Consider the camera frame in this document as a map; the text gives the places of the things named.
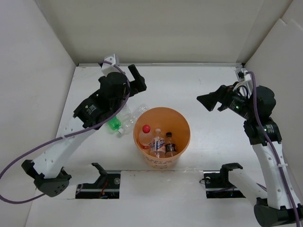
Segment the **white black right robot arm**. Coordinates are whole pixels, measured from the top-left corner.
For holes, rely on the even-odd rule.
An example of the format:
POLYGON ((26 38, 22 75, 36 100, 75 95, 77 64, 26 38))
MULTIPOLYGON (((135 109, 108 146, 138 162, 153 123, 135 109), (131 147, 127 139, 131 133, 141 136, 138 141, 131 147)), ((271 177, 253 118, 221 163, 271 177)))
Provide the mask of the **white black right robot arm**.
POLYGON ((262 227, 275 227, 303 219, 303 206, 293 191, 284 161, 282 137, 278 125, 270 117, 276 105, 274 92, 264 86, 255 87, 250 97, 243 96, 235 84, 221 85, 216 91, 197 97, 212 111, 230 109, 244 118, 244 131, 257 155, 265 187, 253 181, 238 163, 222 165, 217 180, 223 187, 235 187, 251 203, 262 227))

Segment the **clear bottle red label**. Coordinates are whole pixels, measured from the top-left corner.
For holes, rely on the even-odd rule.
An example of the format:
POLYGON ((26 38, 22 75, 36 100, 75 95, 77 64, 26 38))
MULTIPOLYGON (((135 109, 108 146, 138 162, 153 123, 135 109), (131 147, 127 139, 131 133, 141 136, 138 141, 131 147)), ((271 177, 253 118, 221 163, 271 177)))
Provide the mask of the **clear bottle red label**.
POLYGON ((139 133, 139 145, 144 150, 149 150, 152 145, 153 134, 149 125, 144 125, 139 133))

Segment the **clear bottle blue orange label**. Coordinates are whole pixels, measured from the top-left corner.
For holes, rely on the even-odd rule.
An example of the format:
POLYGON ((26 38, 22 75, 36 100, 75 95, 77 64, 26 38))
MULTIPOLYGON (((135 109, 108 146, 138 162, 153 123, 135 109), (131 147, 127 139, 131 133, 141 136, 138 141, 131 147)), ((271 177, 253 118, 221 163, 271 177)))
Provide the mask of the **clear bottle blue orange label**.
POLYGON ((156 158, 165 158, 165 138, 159 128, 155 129, 150 155, 156 158))

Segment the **green plastic soda bottle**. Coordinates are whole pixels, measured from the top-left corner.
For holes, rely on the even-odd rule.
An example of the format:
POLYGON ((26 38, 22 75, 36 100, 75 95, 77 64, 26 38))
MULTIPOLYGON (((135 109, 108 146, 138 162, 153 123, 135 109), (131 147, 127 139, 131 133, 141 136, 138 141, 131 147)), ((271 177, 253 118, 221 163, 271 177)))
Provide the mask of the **green plastic soda bottle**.
POLYGON ((110 130, 116 131, 119 130, 121 127, 122 123, 121 121, 115 116, 111 120, 107 122, 107 125, 109 126, 110 130))

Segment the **clear bottle black cap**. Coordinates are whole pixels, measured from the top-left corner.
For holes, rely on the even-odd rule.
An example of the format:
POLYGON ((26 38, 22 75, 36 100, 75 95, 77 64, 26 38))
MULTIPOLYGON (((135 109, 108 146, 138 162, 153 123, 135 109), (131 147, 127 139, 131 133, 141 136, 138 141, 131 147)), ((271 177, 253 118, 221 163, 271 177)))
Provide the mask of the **clear bottle black cap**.
POLYGON ((176 141, 171 132, 166 133, 165 138, 165 157, 173 157, 178 153, 176 141))

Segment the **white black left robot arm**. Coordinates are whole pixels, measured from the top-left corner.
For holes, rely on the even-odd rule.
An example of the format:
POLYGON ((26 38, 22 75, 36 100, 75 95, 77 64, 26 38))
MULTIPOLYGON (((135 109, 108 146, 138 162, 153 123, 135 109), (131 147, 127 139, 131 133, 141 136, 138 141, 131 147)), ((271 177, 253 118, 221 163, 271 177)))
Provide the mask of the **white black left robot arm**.
POLYGON ((37 158, 22 163, 23 170, 33 178, 40 192, 55 197, 69 185, 89 183, 98 188, 106 183, 107 172, 96 162, 74 169, 67 169, 65 163, 88 137, 124 108, 128 98, 147 89, 136 66, 129 65, 128 69, 133 81, 113 65, 110 73, 99 78, 99 89, 74 110, 60 137, 50 143, 51 147, 37 158))

